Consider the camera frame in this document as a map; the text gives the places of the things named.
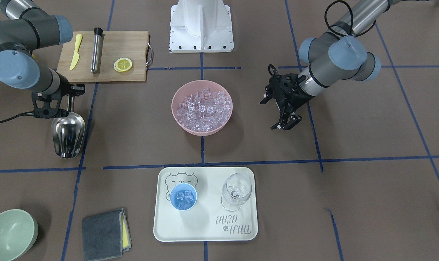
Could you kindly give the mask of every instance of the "blue cup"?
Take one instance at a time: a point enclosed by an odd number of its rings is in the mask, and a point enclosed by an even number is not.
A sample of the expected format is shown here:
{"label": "blue cup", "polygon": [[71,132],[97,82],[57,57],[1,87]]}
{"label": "blue cup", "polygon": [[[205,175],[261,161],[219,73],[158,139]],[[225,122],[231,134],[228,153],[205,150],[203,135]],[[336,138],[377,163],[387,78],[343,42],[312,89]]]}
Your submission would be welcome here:
{"label": "blue cup", "polygon": [[197,201],[197,191],[191,184],[180,183],[171,190],[170,201],[177,210],[188,210]]}

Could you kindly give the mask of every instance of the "glass base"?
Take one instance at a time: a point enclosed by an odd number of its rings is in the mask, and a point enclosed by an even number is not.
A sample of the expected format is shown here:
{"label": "glass base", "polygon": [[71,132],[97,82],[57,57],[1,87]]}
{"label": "glass base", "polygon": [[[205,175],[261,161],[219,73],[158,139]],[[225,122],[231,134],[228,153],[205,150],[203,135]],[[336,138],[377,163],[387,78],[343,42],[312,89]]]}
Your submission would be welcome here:
{"label": "glass base", "polygon": [[227,211],[237,211],[239,209],[241,209],[242,205],[236,206],[236,205],[229,205],[228,203],[223,203],[223,195],[221,195],[221,205],[223,206],[223,208]]}

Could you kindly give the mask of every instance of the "tray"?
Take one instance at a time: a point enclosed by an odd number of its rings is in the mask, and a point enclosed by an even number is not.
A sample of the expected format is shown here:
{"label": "tray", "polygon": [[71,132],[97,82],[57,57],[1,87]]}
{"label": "tray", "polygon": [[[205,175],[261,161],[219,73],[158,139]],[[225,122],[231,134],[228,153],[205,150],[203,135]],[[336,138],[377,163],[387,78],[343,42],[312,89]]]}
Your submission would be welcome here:
{"label": "tray", "polygon": [[[73,58],[75,38],[83,35],[79,46],[79,61],[70,71]],[[91,60],[94,47],[94,31],[74,32],[73,39],[64,43],[60,54],[57,72],[65,76],[69,82],[117,82],[117,81],[145,81],[147,76],[147,43],[148,31],[104,31],[102,57],[99,73],[91,72]],[[116,72],[113,64],[119,58],[131,59],[133,68],[126,72]]]}
{"label": "tray", "polygon": [[[221,205],[225,180],[234,173],[249,175],[250,199],[237,211]],[[195,205],[186,211],[174,208],[171,189],[188,182],[197,190]],[[248,241],[258,233],[255,176],[247,167],[166,167],[158,174],[155,202],[154,236],[162,242],[173,241]]]}

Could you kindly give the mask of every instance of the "black cap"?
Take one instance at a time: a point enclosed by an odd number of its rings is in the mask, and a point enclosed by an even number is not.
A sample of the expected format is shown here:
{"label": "black cap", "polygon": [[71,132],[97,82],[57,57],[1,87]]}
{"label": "black cap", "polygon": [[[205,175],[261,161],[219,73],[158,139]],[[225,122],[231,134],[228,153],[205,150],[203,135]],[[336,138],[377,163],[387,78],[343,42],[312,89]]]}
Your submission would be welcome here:
{"label": "black cap", "polygon": [[94,34],[98,34],[98,35],[102,36],[103,32],[104,32],[104,30],[102,30],[102,28],[94,28]]}

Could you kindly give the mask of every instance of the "blue joint cap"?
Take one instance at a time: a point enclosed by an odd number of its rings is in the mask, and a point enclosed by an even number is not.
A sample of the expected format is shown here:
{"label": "blue joint cap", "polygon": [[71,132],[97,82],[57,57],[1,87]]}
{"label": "blue joint cap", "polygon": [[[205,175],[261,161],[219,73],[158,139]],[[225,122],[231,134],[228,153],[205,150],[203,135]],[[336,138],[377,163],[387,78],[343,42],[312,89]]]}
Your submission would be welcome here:
{"label": "blue joint cap", "polygon": [[57,19],[57,23],[59,24],[59,32],[60,32],[60,41],[59,45],[63,43],[67,43],[73,38],[73,28],[67,18],[63,15],[55,15]]}
{"label": "blue joint cap", "polygon": [[364,79],[362,82],[371,81],[372,79],[376,78],[379,75],[380,67],[382,64],[380,63],[379,57],[377,57],[374,54],[372,56],[374,56],[374,61],[375,61],[374,70],[372,70],[371,75],[369,75],[369,77]]}
{"label": "blue joint cap", "polygon": [[359,68],[367,59],[363,44],[348,35],[342,37],[329,47],[329,58],[339,68],[351,71]]}
{"label": "blue joint cap", "polygon": [[300,59],[302,61],[304,61],[305,63],[309,64],[309,48],[311,46],[311,42],[316,39],[316,38],[306,38],[301,46],[300,46],[300,51],[298,52],[298,55],[300,57]]}
{"label": "blue joint cap", "polygon": [[34,59],[19,51],[0,52],[0,81],[17,89],[28,89],[39,81],[39,66]]}

